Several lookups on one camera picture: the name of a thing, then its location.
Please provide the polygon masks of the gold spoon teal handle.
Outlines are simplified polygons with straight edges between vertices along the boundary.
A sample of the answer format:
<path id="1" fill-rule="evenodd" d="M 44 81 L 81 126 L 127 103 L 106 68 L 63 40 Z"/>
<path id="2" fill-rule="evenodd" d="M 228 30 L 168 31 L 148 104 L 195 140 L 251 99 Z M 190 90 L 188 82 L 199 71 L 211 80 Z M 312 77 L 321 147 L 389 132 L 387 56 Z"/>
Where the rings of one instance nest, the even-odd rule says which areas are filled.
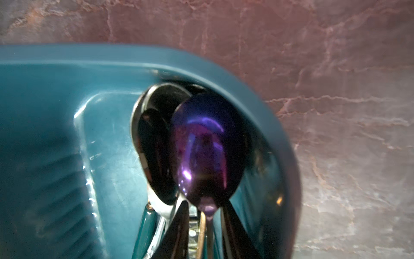
<path id="1" fill-rule="evenodd" d="M 146 255 L 156 231 L 157 218 L 158 214 L 151 203 L 147 202 L 143 211 L 138 237 L 135 241 L 132 259 L 143 259 Z"/>

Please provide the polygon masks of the black handled spoon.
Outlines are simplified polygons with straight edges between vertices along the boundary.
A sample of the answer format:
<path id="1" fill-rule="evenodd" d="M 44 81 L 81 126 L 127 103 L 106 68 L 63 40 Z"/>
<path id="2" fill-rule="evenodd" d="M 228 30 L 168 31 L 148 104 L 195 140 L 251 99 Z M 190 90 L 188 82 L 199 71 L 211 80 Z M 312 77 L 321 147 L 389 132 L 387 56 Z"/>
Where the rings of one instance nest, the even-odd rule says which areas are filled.
<path id="1" fill-rule="evenodd" d="M 163 203 L 173 205 L 177 186 L 170 171 L 167 124 L 158 110 L 147 109 L 139 116 L 135 129 L 136 148 L 147 181 Z"/>

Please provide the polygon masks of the teal plastic storage box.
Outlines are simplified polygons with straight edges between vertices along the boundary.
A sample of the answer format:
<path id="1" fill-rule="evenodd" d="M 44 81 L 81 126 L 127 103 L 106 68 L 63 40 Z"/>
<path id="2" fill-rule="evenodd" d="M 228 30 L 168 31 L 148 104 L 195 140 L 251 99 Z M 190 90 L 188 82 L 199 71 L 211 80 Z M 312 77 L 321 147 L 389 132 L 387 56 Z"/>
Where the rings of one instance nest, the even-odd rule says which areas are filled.
<path id="1" fill-rule="evenodd" d="M 229 200 L 262 259 L 291 258 L 300 173 L 272 111 L 205 59 L 100 44 L 1 47 L 1 258 L 131 259 L 150 202 L 158 218 L 143 259 L 151 259 L 187 201 L 188 259 L 209 259 L 205 214 L 179 189 L 172 206 L 155 196 L 130 134 L 134 104 L 167 82 L 193 96 L 219 95 L 237 109 L 247 154 Z"/>

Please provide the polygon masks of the purple iridescent spoon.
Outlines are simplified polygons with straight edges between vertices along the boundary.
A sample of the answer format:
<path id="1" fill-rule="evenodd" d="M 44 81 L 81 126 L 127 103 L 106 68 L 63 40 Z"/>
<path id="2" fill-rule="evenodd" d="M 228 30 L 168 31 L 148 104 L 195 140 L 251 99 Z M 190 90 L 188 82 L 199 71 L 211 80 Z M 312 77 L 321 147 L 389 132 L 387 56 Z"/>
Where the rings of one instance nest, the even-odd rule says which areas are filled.
<path id="1" fill-rule="evenodd" d="M 243 119 L 223 97 L 202 93 L 181 103 L 169 128 L 169 160 L 180 193 L 206 217 L 214 257 L 214 214 L 241 182 L 247 147 Z"/>

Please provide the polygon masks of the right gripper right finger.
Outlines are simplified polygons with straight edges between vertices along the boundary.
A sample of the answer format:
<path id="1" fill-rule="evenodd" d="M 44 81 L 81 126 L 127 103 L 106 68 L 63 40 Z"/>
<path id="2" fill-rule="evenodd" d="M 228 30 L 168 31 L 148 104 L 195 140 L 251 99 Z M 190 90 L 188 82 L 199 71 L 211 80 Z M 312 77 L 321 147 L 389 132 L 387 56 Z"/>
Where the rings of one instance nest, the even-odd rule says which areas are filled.
<path id="1" fill-rule="evenodd" d="M 261 259 L 230 200 L 221 208 L 222 245 L 225 259 Z"/>

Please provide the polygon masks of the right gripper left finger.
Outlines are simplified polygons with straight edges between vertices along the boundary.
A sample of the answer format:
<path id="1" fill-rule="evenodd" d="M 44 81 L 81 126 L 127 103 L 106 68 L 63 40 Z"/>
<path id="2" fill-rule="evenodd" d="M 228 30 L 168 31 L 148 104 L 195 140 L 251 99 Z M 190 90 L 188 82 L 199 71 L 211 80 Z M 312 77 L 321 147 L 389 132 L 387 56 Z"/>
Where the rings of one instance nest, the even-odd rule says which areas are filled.
<path id="1" fill-rule="evenodd" d="M 189 238 L 189 204 L 182 201 L 152 259 L 187 259 Z"/>

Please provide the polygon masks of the silver spoon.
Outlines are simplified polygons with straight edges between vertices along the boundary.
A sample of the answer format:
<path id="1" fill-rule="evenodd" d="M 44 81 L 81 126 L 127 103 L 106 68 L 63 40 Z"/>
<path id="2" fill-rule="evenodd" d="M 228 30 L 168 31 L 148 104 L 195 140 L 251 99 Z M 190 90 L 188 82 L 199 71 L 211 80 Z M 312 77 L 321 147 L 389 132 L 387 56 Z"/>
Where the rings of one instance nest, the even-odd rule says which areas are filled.
<path id="1" fill-rule="evenodd" d="M 132 117 L 130 120 L 130 134 L 132 137 L 134 148 L 138 154 L 138 157 L 139 157 L 139 153 L 138 153 L 138 149 L 136 148 L 136 143 L 135 143 L 135 134 L 136 134 L 135 127 L 138 124 L 139 116 L 147 109 L 158 110 L 161 113 L 168 127 L 168 143 L 169 143 L 169 123 L 171 121 L 172 115 L 180 104 L 182 104 L 184 101 L 186 101 L 192 96 L 193 94 L 189 92 L 185 87 L 179 84 L 176 84 L 176 83 L 171 83 L 171 82 L 155 84 L 151 86 L 150 88 L 148 88 L 140 96 L 138 101 L 134 104 Z"/>

